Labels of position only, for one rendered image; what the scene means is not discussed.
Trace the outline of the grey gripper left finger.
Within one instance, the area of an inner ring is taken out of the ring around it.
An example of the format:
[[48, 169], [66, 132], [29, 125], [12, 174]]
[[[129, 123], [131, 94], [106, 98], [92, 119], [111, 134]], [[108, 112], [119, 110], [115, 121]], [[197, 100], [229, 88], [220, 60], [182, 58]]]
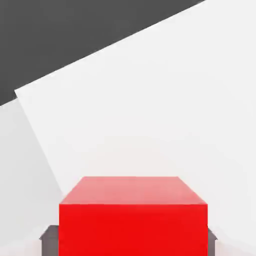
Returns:
[[59, 226], [37, 228], [29, 237], [27, 256], [59, 256]]

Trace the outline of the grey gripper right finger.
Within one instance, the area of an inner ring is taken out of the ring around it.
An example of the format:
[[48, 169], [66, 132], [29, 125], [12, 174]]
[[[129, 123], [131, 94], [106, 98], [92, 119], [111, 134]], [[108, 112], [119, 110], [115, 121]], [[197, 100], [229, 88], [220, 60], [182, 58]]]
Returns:
[[208, 256], [230, 256], [227, 245], [208, 228]]

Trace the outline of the small red cube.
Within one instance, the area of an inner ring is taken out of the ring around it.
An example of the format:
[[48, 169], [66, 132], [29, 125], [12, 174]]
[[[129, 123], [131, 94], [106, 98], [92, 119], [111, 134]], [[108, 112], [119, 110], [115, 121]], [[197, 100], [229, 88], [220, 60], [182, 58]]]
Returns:
[[84, 177], [59, 204], [59, 256], [208, 256], [208, 205], [178, 177]]

